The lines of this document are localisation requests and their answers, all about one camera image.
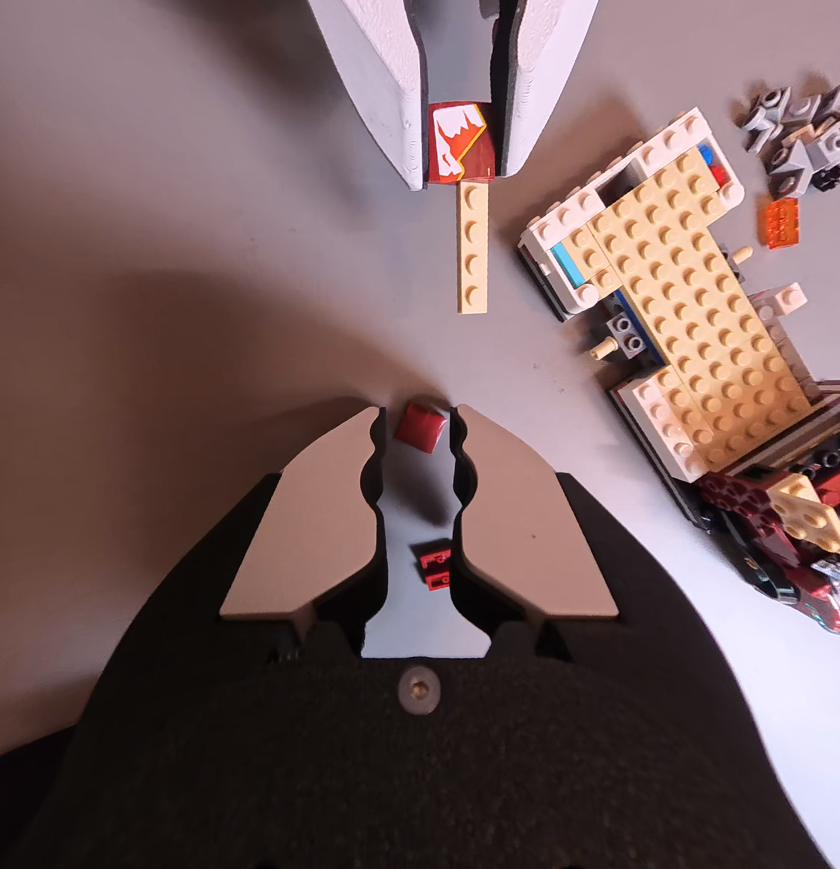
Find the grey desk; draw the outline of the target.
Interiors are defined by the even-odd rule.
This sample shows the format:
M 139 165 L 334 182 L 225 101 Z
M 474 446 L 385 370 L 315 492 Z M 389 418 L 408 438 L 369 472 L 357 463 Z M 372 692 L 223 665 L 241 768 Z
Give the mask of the grey desk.
M 0 2 L 0 754 L 67 726 L 170 568 L 365 403 L 466 402 L 574 473 L 689 596 L 840 867 L 840 637 L 683 518 L 560 324 L 528 220 L 699 106 L 747 190 L 752 90 L 840 81 L 840 2 L 600 2 L 523 169 L 491 190 L 486 315 L 455 194 L 406 189 L 303 2 Z

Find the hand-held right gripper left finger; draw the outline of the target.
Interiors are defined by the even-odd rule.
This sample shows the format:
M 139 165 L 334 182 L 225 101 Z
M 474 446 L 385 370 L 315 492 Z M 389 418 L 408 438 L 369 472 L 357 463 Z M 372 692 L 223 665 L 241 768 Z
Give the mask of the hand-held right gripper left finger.
M 284 468 L 219 614 L 315 621 L 315 601 L 365 568 L 377 519 L 361 490 L 375 453 L 368 407 L 314 440 Z

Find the small dark red brick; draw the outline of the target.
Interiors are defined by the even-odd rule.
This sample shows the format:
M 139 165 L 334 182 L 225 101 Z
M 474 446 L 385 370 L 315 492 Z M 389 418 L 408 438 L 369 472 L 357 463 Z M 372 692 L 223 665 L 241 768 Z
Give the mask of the small dark red brick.
M 451 539 L 438 538 L 410 545 L 414 568 L 430 592 L 449 587 Z

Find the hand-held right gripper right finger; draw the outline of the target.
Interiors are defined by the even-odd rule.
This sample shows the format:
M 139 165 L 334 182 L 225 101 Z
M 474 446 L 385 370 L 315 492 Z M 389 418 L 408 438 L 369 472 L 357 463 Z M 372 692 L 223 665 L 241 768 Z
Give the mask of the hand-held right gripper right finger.
M 468 405 L 472 494 L 460 518 L 467 567 L 532 615 L 614 618 L 618 607 L 554 468 L 513 433 Z

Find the black padded cushion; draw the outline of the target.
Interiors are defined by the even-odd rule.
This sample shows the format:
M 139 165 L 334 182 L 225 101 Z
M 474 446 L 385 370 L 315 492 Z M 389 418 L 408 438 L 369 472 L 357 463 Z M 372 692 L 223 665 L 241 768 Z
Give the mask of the black padded cushion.
M 0 755 L 0 863 L 53 787 L 75 726 Z

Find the tan and dark red brick model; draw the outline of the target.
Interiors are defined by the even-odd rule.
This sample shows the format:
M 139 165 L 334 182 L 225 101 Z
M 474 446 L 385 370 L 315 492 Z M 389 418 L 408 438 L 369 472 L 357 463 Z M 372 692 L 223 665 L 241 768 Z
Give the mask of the tan and dark red brick model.
M 589 354 L 636 364 L 609 396 L 685 517 L 744 579 L 840 635 L 840 382 L 783 328 L 799 284 L 748 296 L 711 224 L 744 188 L 699 109 L 535 216 L 518 251 L 556 317 L 595 305 Z

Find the orange transparent studded brick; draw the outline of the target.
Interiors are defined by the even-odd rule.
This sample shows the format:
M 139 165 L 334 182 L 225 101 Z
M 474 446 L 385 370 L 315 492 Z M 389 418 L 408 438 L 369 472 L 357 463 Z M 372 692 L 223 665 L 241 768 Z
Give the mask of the orange transparent studded brick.
M 758 212 L 758 237 L 761 245 L 770 250 L 797 245 L 801 240 L 799 199 L 765 202 Z

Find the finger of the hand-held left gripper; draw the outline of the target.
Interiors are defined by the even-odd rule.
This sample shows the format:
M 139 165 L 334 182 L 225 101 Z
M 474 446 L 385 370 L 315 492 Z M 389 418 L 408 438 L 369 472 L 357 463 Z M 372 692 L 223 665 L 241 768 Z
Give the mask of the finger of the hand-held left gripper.
M 310 1 L 339 76 L 366 128 L 410 190 L 428 174 L 428 78 L 404 1 Z
M 582 49 L 596 1 L 500 1 L 491 105 L 501 177 L 515 175 L 543 132 Z

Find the dark red curved slope brick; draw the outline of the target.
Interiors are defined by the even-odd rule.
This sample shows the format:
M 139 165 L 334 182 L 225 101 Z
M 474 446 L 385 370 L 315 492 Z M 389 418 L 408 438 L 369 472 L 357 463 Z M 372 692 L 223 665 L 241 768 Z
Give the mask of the dark red curved slope brick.
M 433 454 L 447 424 L 448 418 L 440 410 L 412 401 L 405 407 L 393 437 L 424 454 Z

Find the pile of small grey bricks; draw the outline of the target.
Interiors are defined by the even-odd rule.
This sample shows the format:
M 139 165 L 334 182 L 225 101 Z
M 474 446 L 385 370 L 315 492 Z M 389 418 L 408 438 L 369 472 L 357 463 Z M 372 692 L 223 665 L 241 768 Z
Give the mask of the pile of small grey bricks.
M 809 188 L 840 184 L 840 84 L 800 98 L 789 87 L 760 94 L 738 123 L 751 137 L 748 152 L 765 155 L 774 201 L 797 199 Z

